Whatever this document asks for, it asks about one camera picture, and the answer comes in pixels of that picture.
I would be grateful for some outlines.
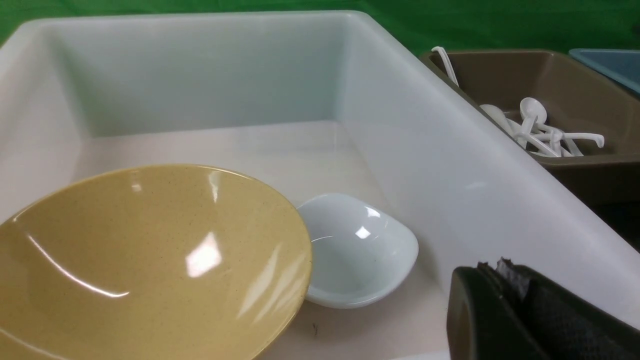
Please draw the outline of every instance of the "yellow bowl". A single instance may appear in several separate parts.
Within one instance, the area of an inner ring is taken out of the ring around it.
[[[300,308],[295,207],[198,165],[119,170],[0,225],[2,360],[253,359]]]

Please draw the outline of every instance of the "white dish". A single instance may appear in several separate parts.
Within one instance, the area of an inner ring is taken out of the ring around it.
[[[394,291],[413,268],[415,235],[358,199],[324,194],[298,211],[313,243],[311,302],[337,309],[366,306]]]

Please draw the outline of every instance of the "white plastic spoon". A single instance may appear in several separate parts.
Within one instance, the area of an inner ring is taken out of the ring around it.
[[[444,69],[447,72],[447,76],[449,77],[449,79],[451,79],[451,81],[453,81],[454,84],[456,84],[456,86],[459,86],[458,79],[456,78],[456,73],[455,71],[453,71],[453,64],[451,63],[449,55],[447,55],[447,51],[444,49],[444,47],[436,46],[431,49],[431,51],[435,51],[438,53],[438,55],[440,55],[442,63],[444,64]]]
[[[536,123],[544,124],[547,122],[548,115],[547,109],[541,102],[532,97],[525,97],[520,101],[520,116],[522,116],[523,123],[526,118],[537,117]]]
[[[546,134],[535,134],[533,137],[541,141],[551,141],[555,131]],[[592,140],[599,148],[604,147],[604,136],[592,133],[562,133],[563,140]]]
[[[537,147],[538,150],[540,150],[544,155],[551,156],[553,158],[559,158],[560,157],[560,154],[558,154],[557,152],[553,151],[553,149],[551,149],[549,146],[547,146],[547,144],[545,144],[542,141],[540,141],[540,140],[536,139],[535,137],[533,137],[532,134],[517,133],[516,134],[516,138],[518,139],[518,141],[520,141],[521,139],[524,139],[526,142],[531,143],[531,145]]]
[[[561,133],[564,133],[564,131],[558,129],[557,127],[544,125],[544,124],[536,124],[536,126],[538,127],[538,129],[542,131],[551,132],[555,130],[555,131],[560,131]],[[564,142],[566,143],[566,146],[569,148],[569,152],[572,153],[574,156],[584,156],[582,151],[580,151],[580,149],[578,148],[578,145],[576,145],[573,140],[564,139]]]
[[[533,124],[538,120],[537,117],[526,117],[522,122],[522,126],[520,126],[520,131],[516,134],[516,139],[518,144],[522,146],[524,149],[527,148],[528,138],[526,136],[517,136],[517,135],[531,135],[531,129],[533,128]]]
[[[480,108],[487,114],[498,126],[500,126],[509,136],[513,137],[515,130],[511,128],[511,125],[504,116],[504,113],[500,108],[494,105],[483,104]]]

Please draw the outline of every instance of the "brown plastic tray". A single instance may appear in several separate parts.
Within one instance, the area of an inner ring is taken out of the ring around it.
[[[535,97],[547,124],[567,132],[599,133],[605,147],[576,141],[585,156],[531,155],[587,204],[640,200],[640,101],[569,56],[545,50],[449,52],[458,88],[436,53],[420,60],[474,105],[492,104],[517,122],[520,101]]]

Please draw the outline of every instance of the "green background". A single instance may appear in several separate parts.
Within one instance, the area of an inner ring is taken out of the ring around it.
[[[0,43],[44,17],[329,9],[368,13],[415,54],[434,45],[640,48],[640,0],[0,0]]]

